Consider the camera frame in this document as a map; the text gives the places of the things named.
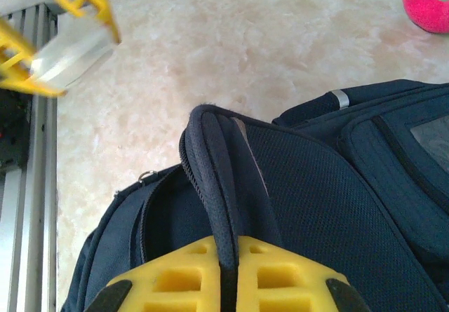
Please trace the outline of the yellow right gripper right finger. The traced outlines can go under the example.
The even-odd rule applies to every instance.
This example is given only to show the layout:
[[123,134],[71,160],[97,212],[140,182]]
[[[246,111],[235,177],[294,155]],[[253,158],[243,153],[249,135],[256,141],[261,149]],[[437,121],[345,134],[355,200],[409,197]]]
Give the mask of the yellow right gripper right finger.
[[306,257],[239,237],[237,311],[364,311],[347,278]]

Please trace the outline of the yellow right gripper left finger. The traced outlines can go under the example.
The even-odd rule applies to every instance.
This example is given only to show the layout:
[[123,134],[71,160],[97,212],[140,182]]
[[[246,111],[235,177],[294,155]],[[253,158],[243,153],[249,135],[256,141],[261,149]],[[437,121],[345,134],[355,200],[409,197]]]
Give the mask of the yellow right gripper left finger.
[[220,266],[212,236],[115,277],[88,311],[219,311]]

